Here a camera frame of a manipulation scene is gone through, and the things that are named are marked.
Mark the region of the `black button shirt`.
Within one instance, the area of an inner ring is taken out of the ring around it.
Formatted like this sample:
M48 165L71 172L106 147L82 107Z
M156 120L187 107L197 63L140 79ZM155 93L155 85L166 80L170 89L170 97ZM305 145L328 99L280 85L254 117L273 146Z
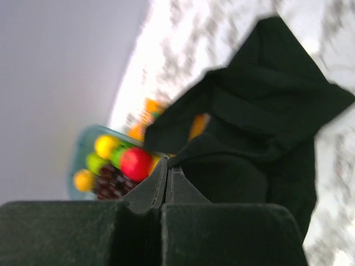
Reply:
M317 202L315 135L354 103L280 17L257 22L229 65L208 71L150 126L144 148L213 203L273 203L307 234Z

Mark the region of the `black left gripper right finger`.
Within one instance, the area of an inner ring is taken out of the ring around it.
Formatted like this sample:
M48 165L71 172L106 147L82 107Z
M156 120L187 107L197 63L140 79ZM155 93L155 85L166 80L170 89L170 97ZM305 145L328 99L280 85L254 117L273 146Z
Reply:
M162 265L307 265L290 212L275 204L215 204L168 171L161 208Z

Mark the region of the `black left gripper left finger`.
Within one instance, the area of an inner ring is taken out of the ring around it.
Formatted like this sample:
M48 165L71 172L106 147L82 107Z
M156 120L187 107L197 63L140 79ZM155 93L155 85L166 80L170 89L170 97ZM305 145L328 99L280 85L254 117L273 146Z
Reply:
M160 265L168 164L121 199L1 206L2 265Z

